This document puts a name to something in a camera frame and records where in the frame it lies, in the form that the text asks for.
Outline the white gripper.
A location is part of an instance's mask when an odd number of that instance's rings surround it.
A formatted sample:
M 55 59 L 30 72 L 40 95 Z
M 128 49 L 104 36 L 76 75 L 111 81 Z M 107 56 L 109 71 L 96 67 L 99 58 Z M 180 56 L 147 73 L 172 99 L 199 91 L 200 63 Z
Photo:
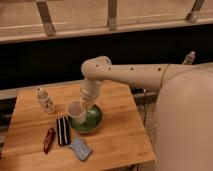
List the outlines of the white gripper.
M 91 108 L 93 108 L 93 106 L 95 105 L 95 101 L 92 100 L 96 100 L 99 97 L 99 91 L 89 91 L 84 87 L 80 88 L 80 103 L 83 104 L 84 100 L 88 101 L 88 104 L 86 106 L 86 110 L 90 110 Z

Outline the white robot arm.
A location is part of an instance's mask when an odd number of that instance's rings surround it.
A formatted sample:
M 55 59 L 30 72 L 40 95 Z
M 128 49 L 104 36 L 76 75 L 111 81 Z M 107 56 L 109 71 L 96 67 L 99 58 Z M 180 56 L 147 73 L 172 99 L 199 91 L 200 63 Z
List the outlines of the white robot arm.
M 100 56 L 81 72 L 85 102 L 98 97 L 105 80 L 158 94 L 156 171 L 213 171 L 213 62 L 114 65 Z

